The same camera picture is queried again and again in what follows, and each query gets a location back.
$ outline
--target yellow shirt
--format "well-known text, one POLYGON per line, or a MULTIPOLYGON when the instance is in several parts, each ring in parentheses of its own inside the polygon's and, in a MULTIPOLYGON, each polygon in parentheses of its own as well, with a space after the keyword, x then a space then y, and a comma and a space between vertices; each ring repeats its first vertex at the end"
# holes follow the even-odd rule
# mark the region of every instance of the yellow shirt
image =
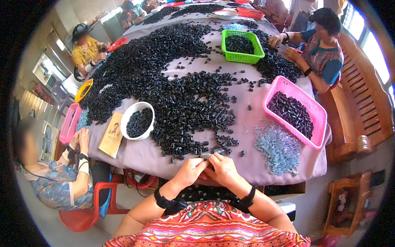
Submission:
POLYGON ((71 53, 71 56, 73 57, 73 61, 76 67, 78 65, 87 65, 92 59, 94 59, 97 54, 99 54, 99 50, 96 46, 97 40, 89 37, 88 40, 88 48, 84 48, 80 45, 76 45, 73 49, 73 52, 71 53))

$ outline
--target cartoon illustration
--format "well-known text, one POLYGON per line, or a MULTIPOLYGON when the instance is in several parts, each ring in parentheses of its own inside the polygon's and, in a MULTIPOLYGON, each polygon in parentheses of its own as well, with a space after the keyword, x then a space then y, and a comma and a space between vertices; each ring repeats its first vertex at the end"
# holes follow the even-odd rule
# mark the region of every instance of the cartoon illustration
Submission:
POLYGON ((109 134, 114 134, 114 135, 119 136, 120 132, 118 131, 118 133, 117 133, 118 127, 119 127, 119 123, 115 123, 115 124, 114 124, 114 130, 111 130, 111 129, 110 129, 110 130, 108 131, 108 133, 109 133, 109 134))

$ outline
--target gray plastic chair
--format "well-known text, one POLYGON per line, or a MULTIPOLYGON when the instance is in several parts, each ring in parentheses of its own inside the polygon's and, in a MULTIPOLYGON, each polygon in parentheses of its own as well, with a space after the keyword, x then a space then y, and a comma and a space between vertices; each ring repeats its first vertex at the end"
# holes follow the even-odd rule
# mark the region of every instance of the gray plastic chair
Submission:
POLYGON ((67 90, 62 85, 61 81, 55 82, 55 84, 52 87, 51 96, 56 101, 56 103, 58 103, 59 112, 63 116, 66 116, 63 113, 64 108, 69 107, 71 104, 74 103, 74 101, 70 99, 70 93, 67 92, 67 90))

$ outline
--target white bowl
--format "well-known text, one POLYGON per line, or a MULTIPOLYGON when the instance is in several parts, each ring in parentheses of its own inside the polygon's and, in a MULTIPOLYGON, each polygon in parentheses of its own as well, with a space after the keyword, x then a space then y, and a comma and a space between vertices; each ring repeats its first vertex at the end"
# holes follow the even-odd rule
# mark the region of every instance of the white bowl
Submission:
POLYGON ((151 13, 152 13, 152 14, 155 14, 155 13, 159 12, 159 10, 160 10, 160 9, 158 9, 158 8, 153 9, 153 10, 151 10, 151 13))
POLYGON ((129 139, 132 141, 142 141, 142 140, 146 139, 147 137, 149 137, 149 134, 151 133, 151 131, 154 130, 154 120, 155 120, 155 111, 154 111, 154 108, 152 107, 151 104, 149 104, 147 102, 143 102, 143 101, 134 103, 126 110, 126 112, 123 114, 123 116, 121 118, 121 133, 126 139, 129 139), (126 131, 126 126, 128 125, 131 115, 133 113, 140 111, 142 109, 145 109, 145 108, 150 108, 152 111, 151 125, 144 132, 144 134, 142 134, 141 136, 138 136, 135 138, 129 137, 128 132, 126 131))
POLYGON ((218 10, 214 11, 215 17, 220 18, 222 20, 234 20, 239 17, 239 13, 233 10, 218 10))

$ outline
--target colorful patterned shirt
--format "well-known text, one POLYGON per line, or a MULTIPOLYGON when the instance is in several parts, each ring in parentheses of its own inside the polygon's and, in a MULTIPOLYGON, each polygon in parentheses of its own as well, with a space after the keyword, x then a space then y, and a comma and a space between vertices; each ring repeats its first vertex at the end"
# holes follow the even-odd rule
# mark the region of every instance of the colorful patterned shirt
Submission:
POLYGON ((343 67, 344 55, 340 46, 329 49, 319 47, 321 40, 316 32, 312 29, 301 33, 302 39, 307 42, 301 56, 316 75, 332 85, 343 67))
POLYGON ((25 171, 25 177, 32 184, 36 197, 44 205, 61 211, 93 208, 91 174, 88 180, 88 193, 74 199, 72 182, 77 179, 77 165, 58 164, 55 160, 40 162, 40 164, 47 168, 31 173, 25 171))
POLYGON ((310 246, 310 238, 285 232, 224 201, 201 201, 144 225, 139 234, 120 236, 114 246, 310 246))
POLYGON ((96 39, 89 37, 88 48, 84 48, 80 45, 74 46, 71 56, 73 57, 76 67, 78 67, 80 64, 86 66, 97 56, 97 54, 99 54, 99 49, 96 45, 97 42, 98 41, 96 39))

